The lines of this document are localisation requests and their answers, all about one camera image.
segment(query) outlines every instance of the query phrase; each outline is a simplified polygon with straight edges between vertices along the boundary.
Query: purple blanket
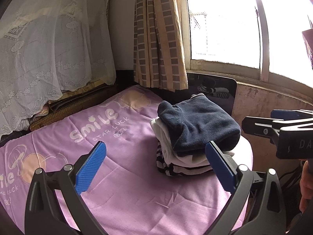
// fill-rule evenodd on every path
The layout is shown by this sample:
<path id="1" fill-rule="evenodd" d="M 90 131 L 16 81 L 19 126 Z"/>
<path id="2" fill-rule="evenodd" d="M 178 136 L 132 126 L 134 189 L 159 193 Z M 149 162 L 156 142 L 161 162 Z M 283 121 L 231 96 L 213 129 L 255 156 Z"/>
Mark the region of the purple blanket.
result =
<path id="1" fill-rule="evenodd" d="M 26 197 L 36 168 L 74 164 L 101 140 L 107 156 L 82 198 L 110 235 L 202 235 L 229 198 L 214 173 L 168 177 L 156 166 L 157 139 L 149 121 L 162 100 L 134 86 L 100 105 L 43 127 L 0 148 L 0 201 L 24 231 Z M 252 168 L 241 137 L 234 160 Z M 68 223 L 77 228 L 57 192 Z M 234 228 L 241 226 L 245 209 Z"/>

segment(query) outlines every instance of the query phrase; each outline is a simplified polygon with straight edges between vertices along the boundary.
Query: folded towel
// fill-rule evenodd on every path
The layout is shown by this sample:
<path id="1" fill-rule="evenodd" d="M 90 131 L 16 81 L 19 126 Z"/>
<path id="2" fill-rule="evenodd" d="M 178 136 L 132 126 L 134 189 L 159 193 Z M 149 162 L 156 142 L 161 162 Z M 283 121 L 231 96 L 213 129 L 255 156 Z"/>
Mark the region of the folded towel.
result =
<path id="1" fill-rule="evenodd" d="M 168 129 L 159 117 L 151 119 L 150 125 L 157 139 L 161 142 L 162 155 L 167 165 L 174 164 L 189 168 L 209 165 L 205 154 L 178 157 L 172 149 Z"/>
<path id="2" fill-rule="evenodd" d="M 156 160 L 157 160 L 156 165 L 158 167 L 158 170 L 162 173 L 165 173 L 168 176 L 197 175 L 197 174 L 202 174 L 202 173 L 213 170 L 210 165 L 187 168 L 187 167 L 181 167 L 175 164 L 167 164 L 164 161 L 163 149 L 161 147 L 160 142 L 158 144 L 157 151 L 156 151 Z"/>
<path id="3" fill-rule="evenodd" d="M 179 157 L 204 154 L 213 140 L 222 151 L 232 150 L 240 138 L 240 126 L 204 94 L 171 105 L 162 101 L 158 116 L 168 128 L 173 151 Z"/>

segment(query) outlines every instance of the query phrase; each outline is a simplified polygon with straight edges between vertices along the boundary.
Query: blue gripper pad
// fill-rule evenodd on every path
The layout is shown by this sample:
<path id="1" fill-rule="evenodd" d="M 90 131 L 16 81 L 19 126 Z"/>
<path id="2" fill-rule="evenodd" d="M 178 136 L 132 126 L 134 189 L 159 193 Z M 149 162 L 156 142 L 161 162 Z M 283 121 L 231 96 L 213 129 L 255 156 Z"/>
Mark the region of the blue gripper pad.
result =
<path id="1" fill-rule="evenodd" d="M 75 189 L 78 194 L 88 190 L 105 157 L 106 145 L 99 141 L 95 145 L 93 152 L 89 155 L 76 174 Z"/>
<path id="2" fill-rule="evenodd" d="M 283 119 L 283 120 L 297 120 L 313 117 L 310 114 L 299 112 L 298 110 L 273 110 L 271 112 L 271 118 Z"/>
<path id="3" fill-rule="evenodd" d="M 222 153 L 213 141 L 206 144 L 205 155 L 224 190 L 233 194 L 237 189 L 237 172 L 231 167 L 229 161 L 225 159 L 226 155 Z"/>

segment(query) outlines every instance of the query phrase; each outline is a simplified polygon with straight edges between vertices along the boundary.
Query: finger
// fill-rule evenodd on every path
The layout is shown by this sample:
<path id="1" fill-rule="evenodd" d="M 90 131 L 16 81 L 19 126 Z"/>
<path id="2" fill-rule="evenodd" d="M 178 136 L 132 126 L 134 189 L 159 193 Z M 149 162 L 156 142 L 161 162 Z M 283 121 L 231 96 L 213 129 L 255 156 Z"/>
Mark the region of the finger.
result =
<path id="1" fill-rule="evenodd" d="M 313 190 L 304 186 L 303 179 L 300 180 L 300 190 L 303 198 L 310 200 L 313 197 Z"/>
<path id="2" fill-rule="evenodd" d="M 313 190 L 313 175 L 309 172 L 309 163 L 305 162 L 302 169 L 301 175 L 301 184 L 300 186 L 304 186 Z"/>
<path id="3" fill-rule="evenodd" d="M 305 198 L 301 198 L 299 209 L 303 213 L 308 206 L 308 201 Z"/>

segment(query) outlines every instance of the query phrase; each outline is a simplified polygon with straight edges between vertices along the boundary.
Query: black and white striped cloth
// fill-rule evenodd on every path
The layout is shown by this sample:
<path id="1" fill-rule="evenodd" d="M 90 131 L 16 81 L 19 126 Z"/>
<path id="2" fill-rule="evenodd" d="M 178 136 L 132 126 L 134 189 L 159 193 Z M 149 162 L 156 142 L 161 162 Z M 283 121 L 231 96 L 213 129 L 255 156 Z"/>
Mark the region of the black and white striped cloth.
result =
<path id="1" fill-rule="evenodd" d="M 199 93 L 209 94 L 209 96 L 228 99 L 229 98 L 229 91 L 227 88 L 224 87 L 215 87 L 215 88 L 208 88 L 204 85 L 200 85 L 197 87 Z"/>
<path id="2" fill-rule="evenodd" d="M 213 170 L 211 165 L 187 168 L 172 163 L 166 164 L 162 154 L 162 147 L 160 142 L 158 142 L 158 147 L 156 151 L 156 160 L 158 170 L 162 173 L 165 173 L 168 176 L 198 175 Z"/>

